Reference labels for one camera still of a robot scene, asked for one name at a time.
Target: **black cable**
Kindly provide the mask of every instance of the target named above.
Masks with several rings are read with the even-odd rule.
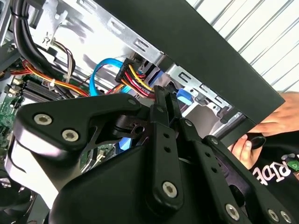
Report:
[[[14,41],[20,54],[36,69],[59,80],[50,63],[37,49],[29,32],[27,21],[29,4],[25,0],[15,0],[12,8],[12,23],[14,30]],[[69,90],[55,86],[56,91],[63,98],[74,98]]]

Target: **blue plastic latch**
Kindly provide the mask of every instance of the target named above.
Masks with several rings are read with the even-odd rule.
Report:
[[[192,104],[192,95],[183,89],[178,91],[177,98],[188,106]]]
[[[131,148],[131,139],[129,138],[122,138],[119,142],[121,150],[127,150]]]

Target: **wire bundle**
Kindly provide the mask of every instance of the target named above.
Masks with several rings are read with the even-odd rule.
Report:
[[[37,49],[34,44],[28,25],[29,4],[25,0],[14,0],[12,5],[12,25],[14,31],[14,41],[20,54],[36,69],[51,78],[58,79],[51,64],[45,56]],[[66,89],[55,86],[57,92],[63,98],[74,98],[74,96]]]
[[[73,57],[73,54],[63,44],[61,44],[57,41],[54,41],[53,44],[67,54],[67,67],[68,67],[68,70],[67,70],[67,78],[66,78],[65,82],[70,83],[71,76],[72,76],[72,74],[73,74],[73,72],[75,71],[75,68],[76,68],[76,62],[75,62],[75,59]]]
[[[83,91],[82,89],[78,88],[77,86],[74,86],[72,84],[68,84],[68,83],[64,83],[64,82],[52,79],[49,76],[47,76],[47,75],[39,72],[38,70],[36,70],[31,64],[29,64],[26,61],[23,61],[23,67],[24,67],[23,70],[11,70],[11,74],[14,75],[14,76],[34,74],[34,75],[36,75],[36,76],[38,76],[38,77],[40,77],[40,78],[42,78],[42,79],[44,79],[44,80],[46,80],[50,83],[60,85],[62,87],[65,87],[69,90],[72,90],[72,91],[78,93],[81,96],[88,97],[88,94],[85,91]]]
[[[128,71],[125,71],[125,77],[121,81],[134,90],[138,95],[143,98],[153,98],[154,92],[144,81],[144,75],[136,74],[133,67],[129,65]]]

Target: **screw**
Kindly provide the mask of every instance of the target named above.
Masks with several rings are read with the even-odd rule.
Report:
[[[129,102],[130,104],[136,105],[135,100],[129,99],[128,102]]]
[[[270,217],[271,217],[274,221],[279,222],[279,218],[278,218],[278,216],[276,215],[276,213],[275,213],[273,210],[269,209],[269,210],[268,210],[268,213],[269,213]]]
[[[185,120],[185,123],[188,125],[188,126],[192,126],[192,123],[191,123],[191,121],[189,121],[189,120]]]
[[[215,145],[218,145],[218,142],[216,139],[211,139],[211,141],[215,144]]]
[[[163,191],[168,197],[175,198],[178,195],[178,190],[173,183],[165,181],[162,185]]]
[[[235,221],[238,221],[240,219],[240,215],[237,211],[237,209],[235,209],[235,207],[231,204],[226,204],[225,205],[225,209],[226,212],[228,213],[228,215]]]
[[[79,139],[79,134],[74,130],[67,129],[62,132],[62,137],[66,141],[77,141]]]
[[[164,110],[161,108],[161,107],[159,107],[159,106],[157,106],[157,109],[160,111],[160,112],[164,112]]]
[[[292,220],[291,220],[291,218],[288,216],[288,214],[286,214],[284,211],[281,211],[280,214],[281,214],[281,216],[285,219],[285,221],[286,221],[287,223],[292,223]]]
[[[38,125],[49,125],[52,123],[52,118],[49,115],[43,113],[35,115],[33,120]]]

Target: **red wire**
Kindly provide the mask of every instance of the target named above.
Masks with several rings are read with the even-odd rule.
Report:
[[[130,77],[130,75],[126,71],[125,71],[125,75],[126,75],[127,79],[129,80],[129,82],[132,84],[132,86],[134,86],[138,91],[140,91],[145,96],[149,95],[148,93],[146,93],[144,90],[142,90],[138,85],[136,85],[134,83],[133,79]]]

